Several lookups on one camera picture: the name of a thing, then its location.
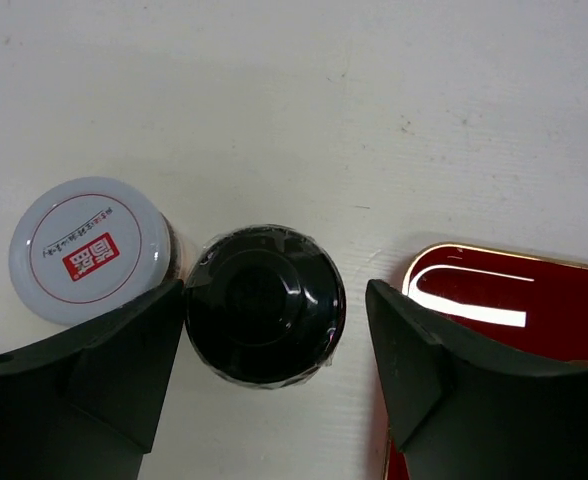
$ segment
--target black round container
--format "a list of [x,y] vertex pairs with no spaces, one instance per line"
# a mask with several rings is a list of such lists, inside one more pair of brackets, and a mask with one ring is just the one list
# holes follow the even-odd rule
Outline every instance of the black round container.
[[307,380],[345,325],[336,266],[287,227],[237,230],[207,249],[187,284],[187,333],[223,378],[279,388]]

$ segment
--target white jar lid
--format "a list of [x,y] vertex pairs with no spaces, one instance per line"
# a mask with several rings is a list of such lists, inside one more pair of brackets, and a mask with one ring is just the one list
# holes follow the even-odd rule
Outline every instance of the white jar lid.
[[45,193],[10,245],[12,284],[51,322],[76,325],[161,283],[170,262],[165,218],[118,180],[87,177]]

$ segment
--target black lid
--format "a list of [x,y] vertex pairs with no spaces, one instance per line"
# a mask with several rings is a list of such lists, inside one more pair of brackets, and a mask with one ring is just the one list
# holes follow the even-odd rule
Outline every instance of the black lid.
[[275,225],[216,241],[188,280],[187,332],[203,361],[244,384],[279,387],[330,357],[345,323],[345,291],[316,243]]

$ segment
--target gold rim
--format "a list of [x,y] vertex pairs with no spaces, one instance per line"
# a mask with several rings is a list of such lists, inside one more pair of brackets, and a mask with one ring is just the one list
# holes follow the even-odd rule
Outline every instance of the gold rim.
[[403,295],[407,295],[409,293],[410,274],[412,273],[412,270],[414,270],[414,267],[416,266],[416,264],[421,260],[421,258],[423,258],[428,253],[433,252],[434,250],[437,250],[439,248],[444,248],[444,247],[464,248],[466,250],[473,250],[476,252],[484,252],[484,253],[497,253],[497,254],[503,255],[505,257],[523,258],[525,260],[534,260],[537,262],[548,262],[548,263],[554,263],[556,265],[562,265],[565,267],[580,268],[582,270],[588,270],[588,264],[580,263],[580,262],[558,260],[556,258],[545,257],[545,256],[537,257],[534,255],[526,255],[523,253],[510,252],[508,250],[501,250],[499,248],[479,247],[477,245],[470,245],[470,244],[466,244],[466,243],[442,242],[442,243],[436,243],[434,245],[430,245],[429,247],[421,250],[416,255],[416,257],[414,257],[414,259],[410,263],[410,266],[407,267],[407,271],[405,272],[405,275],[403,276],[403,285],[401,287],[401,293]]

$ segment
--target jar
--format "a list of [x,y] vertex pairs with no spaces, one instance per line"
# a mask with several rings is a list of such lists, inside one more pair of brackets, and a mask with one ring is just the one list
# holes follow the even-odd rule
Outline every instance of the jar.
[[35,314],[76,325],[165,279],[185,280],[195,249],[141,192],[112,178],[71,180],[42,195],[10,244],[12,284]]
[[200,358],[234,383],[274,389],[327,364],[345,325],[345,290],[329,255],[287,227],[215,239],[187,282],[186,328]]

